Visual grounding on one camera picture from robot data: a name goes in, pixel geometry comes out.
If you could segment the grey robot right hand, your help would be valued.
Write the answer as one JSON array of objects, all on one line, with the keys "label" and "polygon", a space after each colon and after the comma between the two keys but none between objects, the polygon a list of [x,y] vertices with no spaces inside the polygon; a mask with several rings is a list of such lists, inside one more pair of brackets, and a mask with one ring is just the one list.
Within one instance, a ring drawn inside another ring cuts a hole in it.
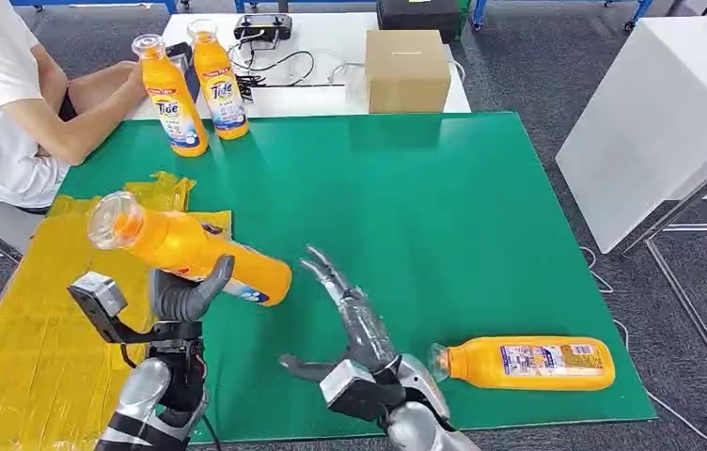
[{"label": "grey robot right hand", "polygon": [[351,283],[326,253],[313,245],[307,245],[306,251],[308,257],[300,264],[333,301],[345,329],[347,348],[335,364],[303,361],[289,353],[278,358],[279,364],[304,381],[329,385],[333,381],[361,379],[400,392],[396,371],[401,358],[369,296]]}]

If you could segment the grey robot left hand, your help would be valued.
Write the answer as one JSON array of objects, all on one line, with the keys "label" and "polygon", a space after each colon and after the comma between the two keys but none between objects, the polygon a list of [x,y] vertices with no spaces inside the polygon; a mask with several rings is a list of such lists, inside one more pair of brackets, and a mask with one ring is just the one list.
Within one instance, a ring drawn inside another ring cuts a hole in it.
[{"label": "grey robot left hand", "polygon": [[159,320],[190,322],[201,319],[212,300],[228,284],[235,258],[221,255],[210,274],[196,282],[170,272],[154,269],[149,272],[149,304]]}]

